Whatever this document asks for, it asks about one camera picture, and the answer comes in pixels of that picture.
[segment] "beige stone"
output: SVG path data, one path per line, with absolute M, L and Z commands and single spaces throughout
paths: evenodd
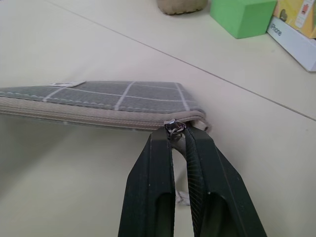
M 169 15 L 202 10 L 208 0 L 157 0 L 159 9 Z

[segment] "zipper end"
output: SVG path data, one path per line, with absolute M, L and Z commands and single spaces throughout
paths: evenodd
M 181 138 L 184 129 L 187 128 L 185 123 L 176 121 L 175 119 L 165 121 L 163 124 L 167 132 L 168 139 L 175 139 L 176 137 Z

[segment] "gray plaid pouch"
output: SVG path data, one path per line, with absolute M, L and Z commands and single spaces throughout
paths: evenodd
M 155 130 L 172 119 L 207 130 L 205 112 L 181 84 L 87 81 L 0 88 L 0 114 Z

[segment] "green foam cube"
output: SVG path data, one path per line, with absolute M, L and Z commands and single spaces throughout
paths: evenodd
M 266 32 L 277 0 L 212 0 L 211 16 L 237 39 Z

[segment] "yellow box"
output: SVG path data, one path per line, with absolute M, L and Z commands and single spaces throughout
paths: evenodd
M 308 38 L 316 38 L 315 0 L 278 0 L 274 16 Z

